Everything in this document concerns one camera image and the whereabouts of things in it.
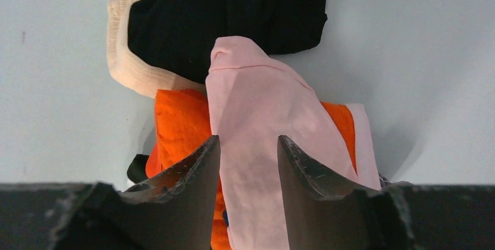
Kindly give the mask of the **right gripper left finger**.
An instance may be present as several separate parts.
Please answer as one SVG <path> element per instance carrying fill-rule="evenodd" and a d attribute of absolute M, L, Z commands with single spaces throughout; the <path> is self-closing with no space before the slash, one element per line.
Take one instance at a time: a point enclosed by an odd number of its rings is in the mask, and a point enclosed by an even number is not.
<path fill-rule="evenodd" d="M 144 249 L 210 249 L 219 183 L 218 136 L 124 192 L 124 231 Z"/>

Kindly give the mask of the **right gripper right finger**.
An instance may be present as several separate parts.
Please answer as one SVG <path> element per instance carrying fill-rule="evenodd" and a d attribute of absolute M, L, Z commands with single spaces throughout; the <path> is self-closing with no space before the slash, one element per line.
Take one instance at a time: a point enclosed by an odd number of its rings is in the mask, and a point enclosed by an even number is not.
<path fill-rule="evenodd" d="M 402 249 L 382 192 L 335 172 L 287 136 L 279 136 L 277 156 L 290 249 Z"/>

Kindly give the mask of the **light pink underwear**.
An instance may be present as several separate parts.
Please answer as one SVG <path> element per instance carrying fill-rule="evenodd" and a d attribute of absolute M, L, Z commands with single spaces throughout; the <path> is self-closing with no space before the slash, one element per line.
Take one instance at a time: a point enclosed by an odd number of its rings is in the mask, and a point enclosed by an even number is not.
<path fill-rule="evenodd" d="M 281 135 L 346 178 L 381 188 L 363 105 L 321 102 L 299 74 L 251 39 L 216 40 L 206 90 L 232 249 L 289 247 L 277 163 Z"/>

